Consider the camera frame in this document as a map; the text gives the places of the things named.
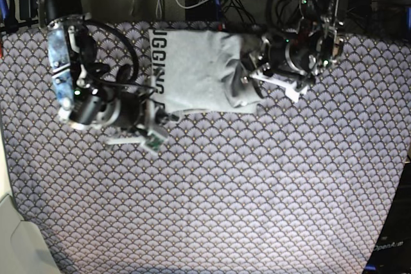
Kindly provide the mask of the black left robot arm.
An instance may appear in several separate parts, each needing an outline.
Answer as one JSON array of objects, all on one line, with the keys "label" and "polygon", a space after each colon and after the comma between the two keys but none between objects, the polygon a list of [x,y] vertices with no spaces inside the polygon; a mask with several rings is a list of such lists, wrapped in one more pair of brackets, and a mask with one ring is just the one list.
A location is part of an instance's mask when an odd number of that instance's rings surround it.
[{"label": "black left robot arm", "polygon": [[273,20],[274,4],[267,0],[267,32],[259,49],[247,55],[243,81],[265,81],[297,92],[315,84],[341,55],[348,0],[297,0],[299,18],[287,27]]}]

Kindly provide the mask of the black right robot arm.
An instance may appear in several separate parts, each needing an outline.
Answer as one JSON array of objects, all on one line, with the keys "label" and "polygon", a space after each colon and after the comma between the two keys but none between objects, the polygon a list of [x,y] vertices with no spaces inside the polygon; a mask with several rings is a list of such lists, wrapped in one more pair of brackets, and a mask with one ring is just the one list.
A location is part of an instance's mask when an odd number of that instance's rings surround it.
[{"label": "black right robot arm", "polygon": [[[177,120],[153,101],[153,86],[137,83],[139,58],[124,34],[90,19],[82,0],[38,1],[62,122],[75,130],[111,126],[148,137]],[[97,60],[98,45],[89,33],[90,26],[113,35],[131,57],[113,81],[104,78],[111,67]]]}]

